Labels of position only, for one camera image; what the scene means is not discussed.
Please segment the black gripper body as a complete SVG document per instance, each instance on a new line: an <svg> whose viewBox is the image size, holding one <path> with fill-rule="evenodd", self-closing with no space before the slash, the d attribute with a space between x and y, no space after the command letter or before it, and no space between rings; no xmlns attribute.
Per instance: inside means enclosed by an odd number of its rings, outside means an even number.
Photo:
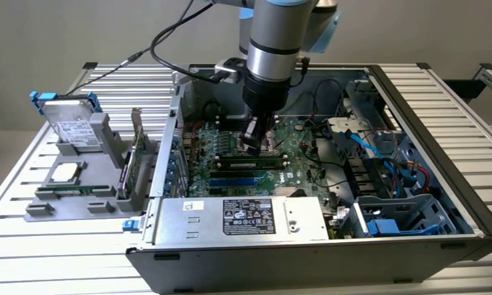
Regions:
<svg viewBox="0 0 492 295"><path fill-rule="evenodd" d="M248 73L244 79L243 100L248 117L259 117L282 110L287 104L291 79L267 81Z"/></svg>

